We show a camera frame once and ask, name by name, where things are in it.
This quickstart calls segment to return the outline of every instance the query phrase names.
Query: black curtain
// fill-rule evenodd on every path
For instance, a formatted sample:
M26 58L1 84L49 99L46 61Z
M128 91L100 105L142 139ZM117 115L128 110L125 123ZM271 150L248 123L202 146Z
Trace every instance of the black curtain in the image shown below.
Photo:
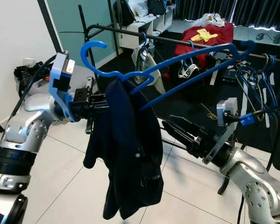
M280 0L238 0L232 22L280 30Z
M179 19L197 20L205 13L219 13L229 22L235 0L180 0L178 5Z

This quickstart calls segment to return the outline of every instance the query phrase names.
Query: dark navy jacket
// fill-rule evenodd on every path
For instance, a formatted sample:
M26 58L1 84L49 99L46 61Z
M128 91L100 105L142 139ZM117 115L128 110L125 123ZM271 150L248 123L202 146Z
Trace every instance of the dark navy jacket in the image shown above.
M120 80L108 85L106 99L110 111L95 118L84 159L84 166L92 168L100 157L109 169L105 219L114 217L118 210L126 219L140 207L161 200L160 126L152 108L137 112L147 99L141 92L130 96L134 87L131 82Z

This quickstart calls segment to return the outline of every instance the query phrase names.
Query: teal wall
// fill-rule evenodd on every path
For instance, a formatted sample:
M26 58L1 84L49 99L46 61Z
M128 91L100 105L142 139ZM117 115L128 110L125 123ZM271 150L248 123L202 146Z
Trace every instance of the teal wall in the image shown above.
M86 26L100 24L106 26L111 23L107 0L47 0L57 32L83 31L78 5L83 9ZM82 33L58 33L64 50L69 51L70 58L77 65L83 66L80 57L80 48L84 43ZM113 35L110 31L104 31L92 38L107 44L106 49L93 49L95 62L109 56L115 51Z

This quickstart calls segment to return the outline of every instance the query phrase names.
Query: blue hanger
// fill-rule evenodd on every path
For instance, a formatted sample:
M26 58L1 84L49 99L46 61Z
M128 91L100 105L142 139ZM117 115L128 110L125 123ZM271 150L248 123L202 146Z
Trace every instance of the blue hanger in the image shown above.
M239 54L237 48L235 47L234 44L232 43L226 43L226 44L221 44L221 45L216 45L216 46L212 46L209 48L204 48L204 49L199 49L196 51L192 51L183 55L179 55L173 58L170 58L168 60L165 60L157 65L155 65L154 67L151 67L145 71L133 71L133 72L129 72L126 75L122 75L119 71L112 71L112 72L101 72L100 70L94 68L88 61L86 58L86 52L88 50L88 48L93 47L93 46L97 46L97 47L102 47L102 48L106 48L106 44L100 41L89 41L87 43L85 43L82 48L81 48L81 58L83 63L92 71L96 72L98 75L104 76L104 77L112 77L112 76L118 76L121 80L126 80L127 78L133 77L133 76L145 76L145 77L149 77L149 79L147 81L145 81L144 83L142 83L140 86L136 87L134 90L131 91L131 94L135 94L137 91L139 91L140 89L144 88L145 86L147 86L149 83L151 83L153 81L153 77L150 75L152 72L161 69L165 66L168 66L170 64L173 64L175 62L179 62L181 60L184 60L186 58L189 57L194 57L197 55L201 55L201 54L205 54L205 53L209 53L212 51L221 51L221 50L225 50L228 49L229 52L233 55L233 58L219 64L218 66L215 66L203 73L201 73L198 76L195 76L191 79L189 79L188 81L180 84L179 86L176 86L175 88L167 91L166 93L164 93L163 95L153 99L152 101L148 102L146 105L142 106L140 108L140 111L150 107L151 105L159 102L160 100L164 99L165 97L179 91L180 89L186 87L187 85L196 82L204 77L206 77L209 74L212 74L214 71L219 70L221 68L227 67L228 65L236 62L238 59L244 58L246 56L248 56L250 53L252 53L255 49L255 42L254 41L245 41L245 42L241 42L242 46L247 47L247 50L244 51L243 53Z

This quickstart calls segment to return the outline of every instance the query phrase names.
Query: yellow garment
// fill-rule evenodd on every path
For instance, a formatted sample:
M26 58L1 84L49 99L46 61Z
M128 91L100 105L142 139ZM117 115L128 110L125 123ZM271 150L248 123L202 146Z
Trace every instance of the yellow garment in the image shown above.
M207 42L209 41L210 38L213 38L213 37L217 37L218 34L210 34L208 31L206 31L206 29L199 29L197 30L197 35L193 36L191 38L191 41L200 41L200 40L204 40L204 42Z

